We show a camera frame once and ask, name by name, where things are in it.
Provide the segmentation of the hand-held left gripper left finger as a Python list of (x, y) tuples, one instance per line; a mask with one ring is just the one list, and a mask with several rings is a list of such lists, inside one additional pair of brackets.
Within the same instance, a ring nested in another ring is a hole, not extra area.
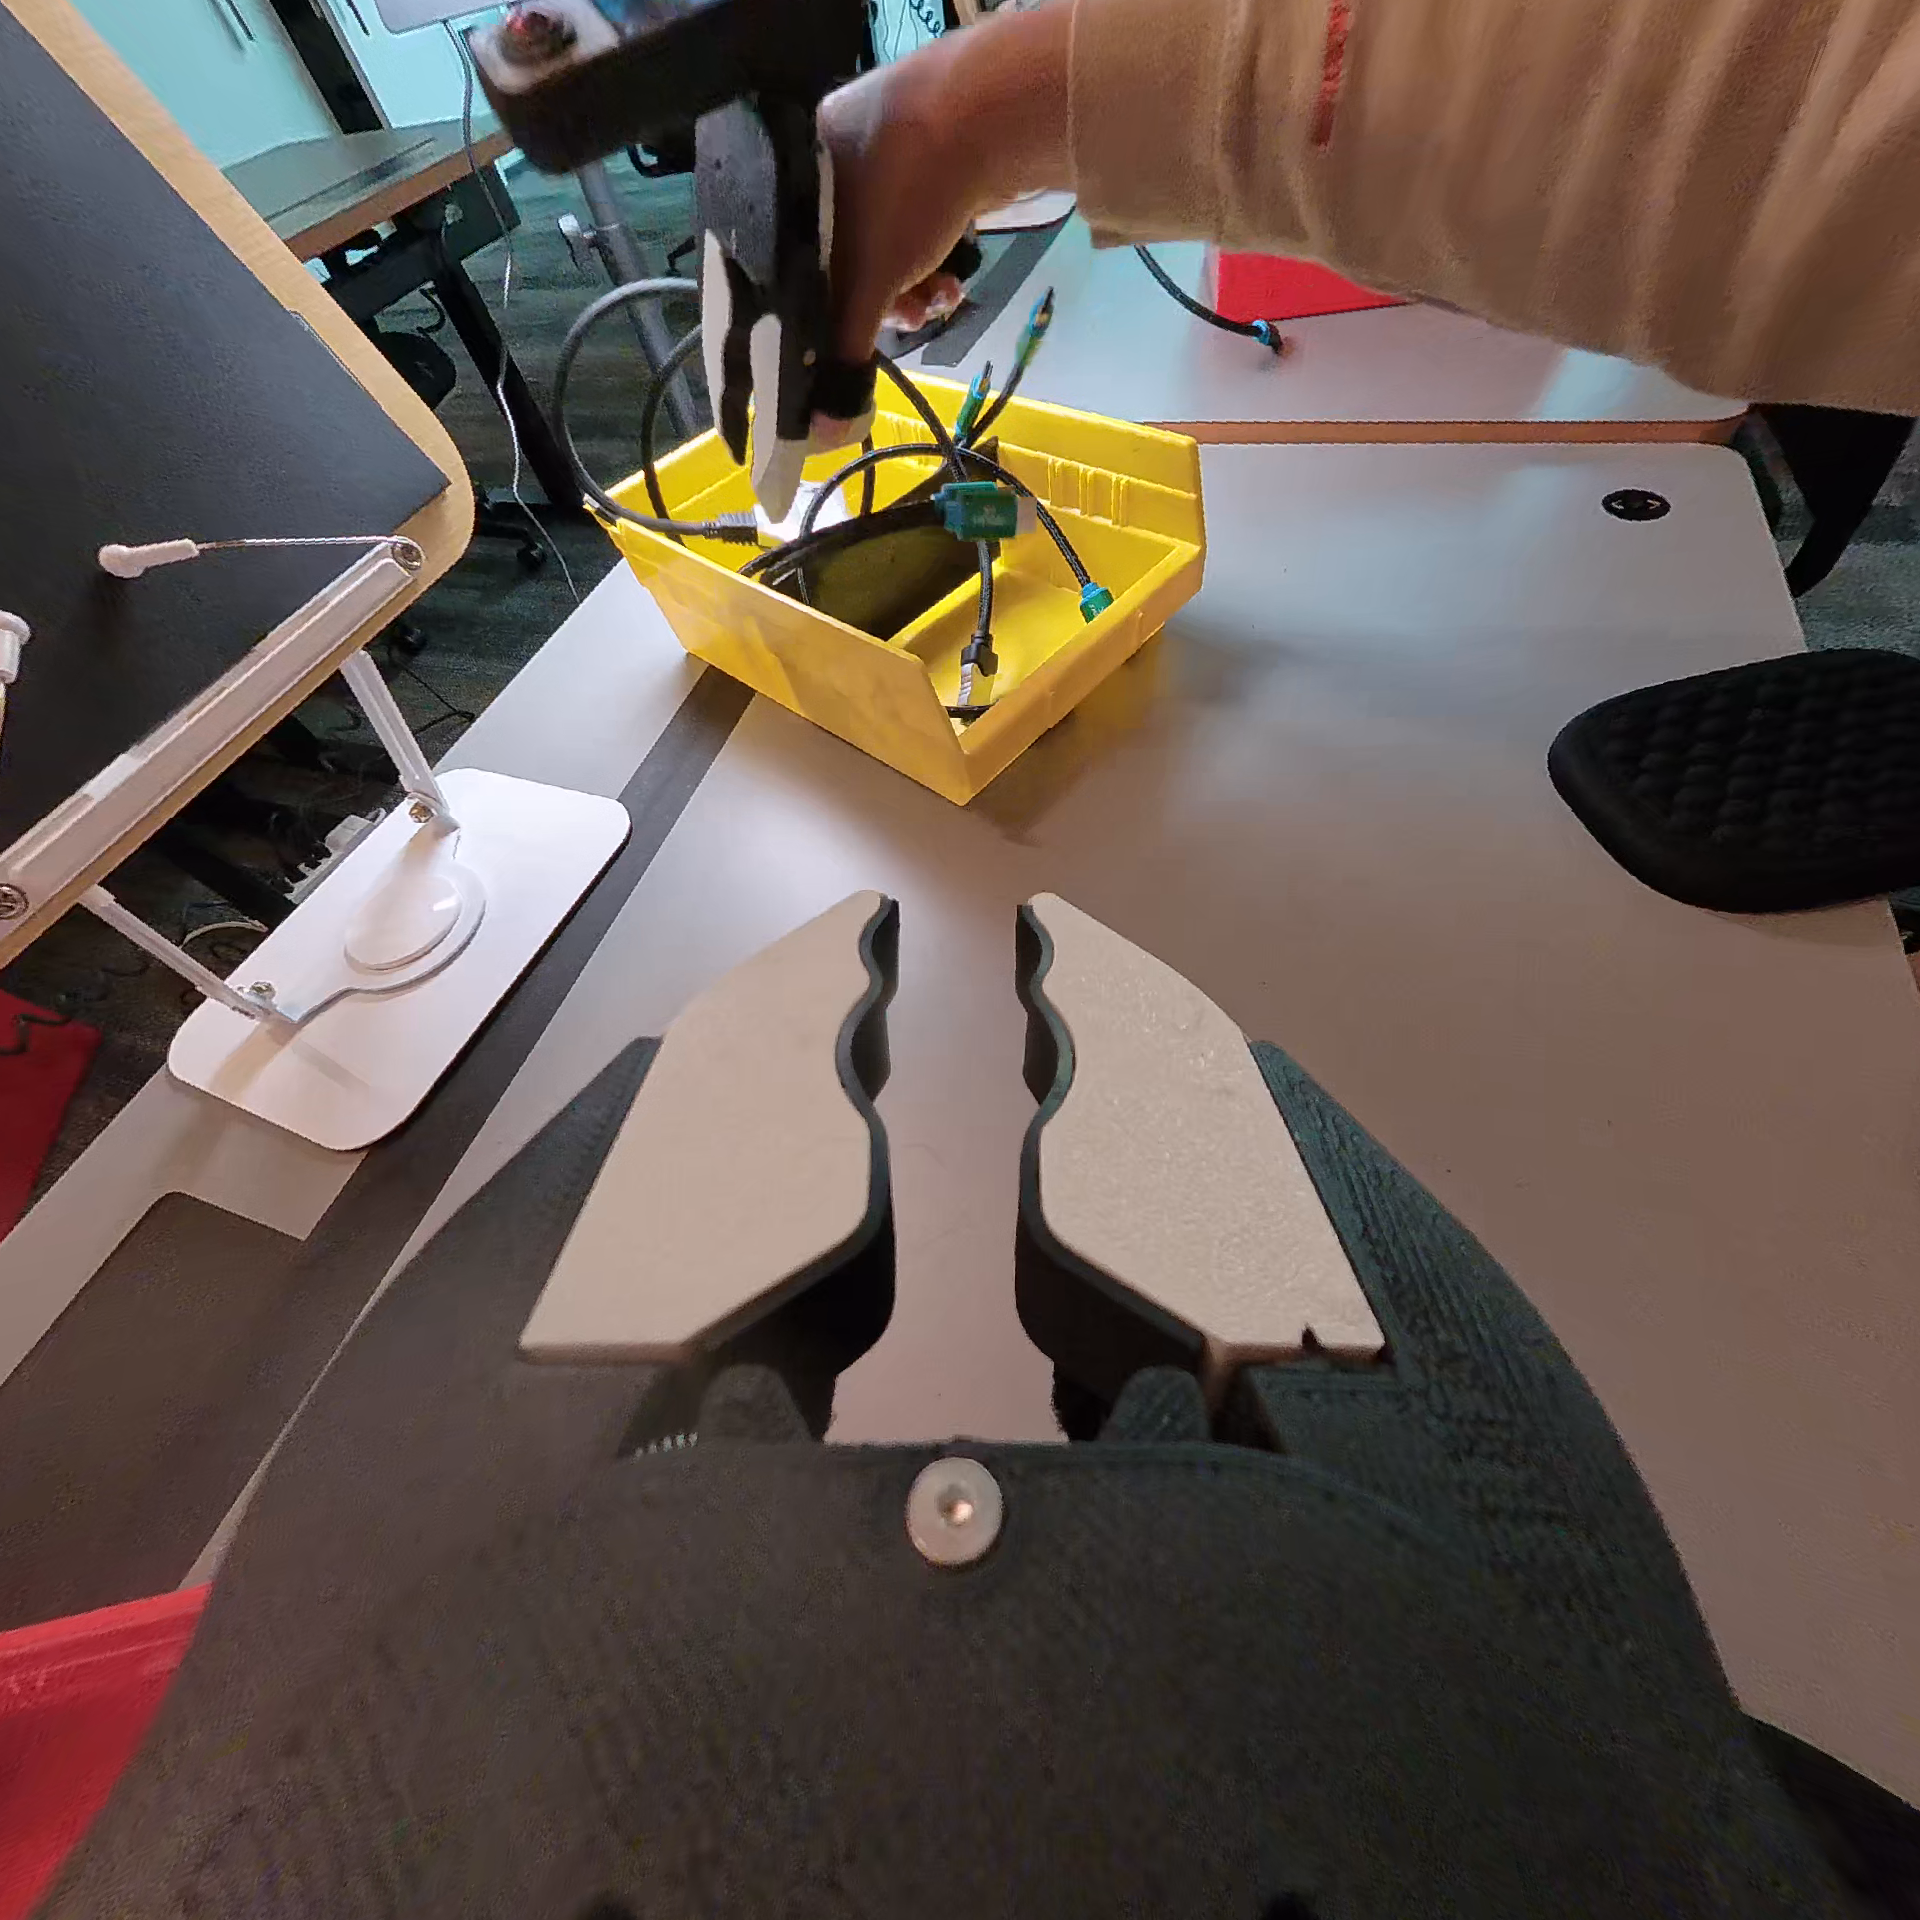
[(806, 1419), (895, 1305), (879, 1091), (899, 901), (856, 891), (668, 1025), (520, 1335), (539, 1365), (778, 1372)]

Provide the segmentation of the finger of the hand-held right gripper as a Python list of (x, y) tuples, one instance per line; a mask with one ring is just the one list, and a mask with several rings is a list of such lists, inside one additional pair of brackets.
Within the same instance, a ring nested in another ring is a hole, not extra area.
[(703, 368), (714, 428), (735, 463), (750, 461), (754, 418), (754, 327), (759, 287), (728, 254), (721, 234), (703, 234)]
[(821, 365), (821, 302), (763, 309), (748, 329), (750, 471), (759, 510), (786, 516), (812, 448), (812, 387)]

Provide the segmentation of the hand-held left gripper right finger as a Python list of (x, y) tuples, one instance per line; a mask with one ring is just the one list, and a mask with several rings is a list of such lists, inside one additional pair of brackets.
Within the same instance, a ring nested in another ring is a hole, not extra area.
[(1243, 1372), (1373, 1369), (1389, 1338), (1243, 1026), (1058, 892), (1018, 908), (1018, 1315), (1055, 1413), (1142, 1372), (1229, 1403)]

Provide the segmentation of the yellow plastic bin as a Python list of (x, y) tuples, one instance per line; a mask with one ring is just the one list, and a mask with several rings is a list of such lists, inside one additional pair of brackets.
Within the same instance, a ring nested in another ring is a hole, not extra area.
[(610, 485), (610, 541), (681, 644), (952, 803), (971, 803), (1046, 731), (1088, 706), (1204, 582), (1198, 443), (1167, 428), (1016, 399), (981, 443), (981, 481), (1026, 493), (1018, 528), (981, 549), (976, 595), (950, 592), (893, 639), (877, 639), (770, 590), (759, 575), (814, 531), (907, 502), (941, 509), (950, 468), (924, 415), (895, 390), (859, 448), (810, 461), (790, 533), (697, 538), (752, 520), (750, 473), (723, 437), (661, 456)]

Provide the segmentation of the person's right forearm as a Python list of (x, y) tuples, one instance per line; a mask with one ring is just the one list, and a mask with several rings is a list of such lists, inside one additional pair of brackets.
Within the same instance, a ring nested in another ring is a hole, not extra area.
[(1109, 237), (1915, 417), (1919, 4), (1074, 4), (1070, 129)]

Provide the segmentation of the person's right hand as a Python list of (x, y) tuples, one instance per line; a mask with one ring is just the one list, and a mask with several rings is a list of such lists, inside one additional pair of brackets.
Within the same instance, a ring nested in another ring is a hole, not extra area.
[(948, 255), (977, 216), (1074, 185), (1073, 28), (1073, 4), (998, 12), (821, 102), (840, 359), (957, 302)]

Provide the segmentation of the black bin divider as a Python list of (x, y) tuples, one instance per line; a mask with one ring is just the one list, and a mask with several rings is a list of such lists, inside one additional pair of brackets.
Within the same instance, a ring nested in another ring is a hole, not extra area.
[(977, 544), (928, 502), (845, 519), (783, 549), (759, 582), (856, 633), (893, 639), (950, 592), (981, 587)]

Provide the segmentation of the wooden desk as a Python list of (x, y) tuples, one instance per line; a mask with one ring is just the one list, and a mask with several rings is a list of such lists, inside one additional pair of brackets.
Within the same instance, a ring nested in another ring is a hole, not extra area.
[(549, 510), (582, 520), (573, 468), (466, 271), (520, 225), (497, 172), (508, 149), (495, 121), (465, 134), (449, 118), (284, 143), (231, 165), (229, 183), (300, 262), (322, 267), (322, 287), (363, 332), (397, 302), (434, 296)]

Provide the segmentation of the white power strip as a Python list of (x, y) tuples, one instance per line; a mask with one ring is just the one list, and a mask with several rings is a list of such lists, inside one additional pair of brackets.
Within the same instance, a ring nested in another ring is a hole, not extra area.
[(348, 813), (335, 828), (325, 830), (325, 839), (320, 844), (320, 851), (303, 860), (299, 867), (295, 881), (290, 881), (285, 891), (285, 901), (290, 906), (303, 902), (322, 881), (325, 875), (348, 855), (353, 854), (360, 841), (383, 824), (384, 810), (373, 813)]

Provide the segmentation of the black board with wooden rim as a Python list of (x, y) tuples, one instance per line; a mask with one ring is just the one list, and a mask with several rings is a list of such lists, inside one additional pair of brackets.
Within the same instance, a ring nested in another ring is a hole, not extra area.
[(465, 554), (445, 427), (72, 4), (6, 4), (6, 961)]

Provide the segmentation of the red floor bag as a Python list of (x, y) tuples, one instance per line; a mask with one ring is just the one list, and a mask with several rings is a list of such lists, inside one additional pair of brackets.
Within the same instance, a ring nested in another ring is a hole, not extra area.
[(4, 1236), (30, 1210), (100, 1045), (100, 1026), (4, 989)]

